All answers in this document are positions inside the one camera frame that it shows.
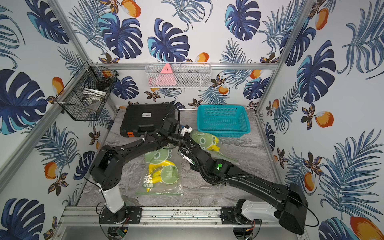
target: orange fruit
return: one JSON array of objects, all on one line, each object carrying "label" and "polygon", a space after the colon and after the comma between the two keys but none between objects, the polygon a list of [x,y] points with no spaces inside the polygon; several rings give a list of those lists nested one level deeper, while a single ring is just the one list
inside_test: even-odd
[{"label": "orange fruit", "polygon": [[275,99],[273,101],[272,107],[275,108],[275,109],[277,109],[279,107],[279,99]]},{"label": "orange fruit", "polygon": [[319,11],[319,13],[317,14],[317,17],[316,17],[316,29],[317,30],[322,29],[327,24],[328,14],[329,14],[328,8],[323,8]]},{"label": "orange fruit", "polygon": [[204,62],[208,61],[208,58],[209,58],[208,53],[200,53],[197,56],[195,62],[203,62],[204,63]]},{"label": "orange fruit", "polygon": [[53,88],[53,92],[56,95],[58,95],[64,89],[64,84],[62,79],[59,77],[54,77],[52,79],[52,88]]},{"label": "orange fruit", "polygon": [[384,240],[380,229],[364,217],[351,217],[350,224],[353,232],[361,240]]},{"label": "orange fruit", "polygon": [[141,9],[133,0],[122,0],[121,8],[124,12],[128,13],[134,18],[140,16]]},{"label": "orange fruit", "polygon": [[330,127],[333,124],[333,115],[330,112],[319,112],[316,114],[316,123],[320,127]]},{"label": "orange fruit", "polygon": [[304,176],[304,185],[305,188],[309,191],[313,191],[314,189],[314,175],[310,172],[307,172]]},{"label": "orange fruit", "polygon": [[229,91],[229,89],[226,86],[220,86],[218,88],[218,92],[223,94],[223,95],[227,94],[228,91]]},{"label": "orange fruit", "polygon": [[103,70],[102,73],[105,78],[109,78],[110,76],[114,75],[114,73],[110,70]]},{"label": "orange fruit", "polygon": [[48,179],[56,178],[57,165],[54,162],[49,162],[44,166],[45,177]]},{"label": "orange fruit", "polygon": [[262,70],[253,70],[251,72],[251,75],[249,75],[249,77],[252,79],[255,79],[255,78],[260,77],[261,74],[262,74]]}]

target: pink object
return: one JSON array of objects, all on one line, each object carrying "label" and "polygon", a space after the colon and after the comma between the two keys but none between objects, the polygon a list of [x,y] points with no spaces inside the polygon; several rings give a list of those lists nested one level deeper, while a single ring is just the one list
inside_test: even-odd
[{"label": "pink object", "polygon": [[157,76],[157,79],[155,78],[150,78],[149,79],[149,85],[154,86],[154,85],[176,85],[176,79],[175,76],[173,75],[172,68],[169,63],[166,63],[163,69],[161,70],[160,73],[170,73],[170,74],[159,74]]}]

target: white wire basket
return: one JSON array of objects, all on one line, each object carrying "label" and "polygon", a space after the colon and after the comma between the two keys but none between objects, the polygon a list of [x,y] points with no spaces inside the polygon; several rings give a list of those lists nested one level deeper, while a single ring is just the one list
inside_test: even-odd
[{"label": "white wire basket", "polygon": [[160,73],[166,63],[146,63],[151,88],[207,88],[212,85],[211,63],[169,63],[173,73]]}]

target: black mounting plate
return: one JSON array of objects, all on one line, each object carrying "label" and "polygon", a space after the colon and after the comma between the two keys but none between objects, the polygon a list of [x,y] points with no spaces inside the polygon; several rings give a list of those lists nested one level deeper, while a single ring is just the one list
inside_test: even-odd
[{"label": "black mounting plate", "polygon": [[[126,207],[129,220],[127,224],[140,224],[141,207]],[[108,209],[104,209],[100,216],[100,224],[116,224],[114,223],[115,216]]]}]

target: marble tabletop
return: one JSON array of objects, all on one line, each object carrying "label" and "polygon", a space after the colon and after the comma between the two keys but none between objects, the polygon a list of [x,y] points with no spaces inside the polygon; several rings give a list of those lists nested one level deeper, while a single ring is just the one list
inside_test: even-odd
[{"label": "marble tabletop", "polygon": [[[124,109],[119,110],[104,144],[119,146],[139,139],[138,137],[126,138],[120,135],[119,130],[124,114]],[[222,144],[220,151],[233,159],[237,159],[238,166],[247,172],[275,182],[276,179],[265,154],[254,116],[254,111],[248,111],[251,126],[251,132],[249,134],[244,134],[240,138],[219,138]],[[196,119],[197,111],[181,111],[180,121],[183,125],[187,124],[197,129]],[[256,196],[234,187],[224,185],[211,186],[201,178],[198,172],[190,169],[189,162],[186,160],[182,161],[180,173],[180,182],[184,192],[182,196],[137,195],[137,187],[140,183],[141,175],[145,170],[146,164],[144,162],[144,156],[135,158],[123,167],[119,187],[122,198],[127,205],[212,207],[234,206],[238,199],[243,198],[251,201],[262,201]],[[87,183],[78,202],[78,206],[96,206],[97,203],[102,201],[103,197],[101,193],[99,193],[98,188]]]}]

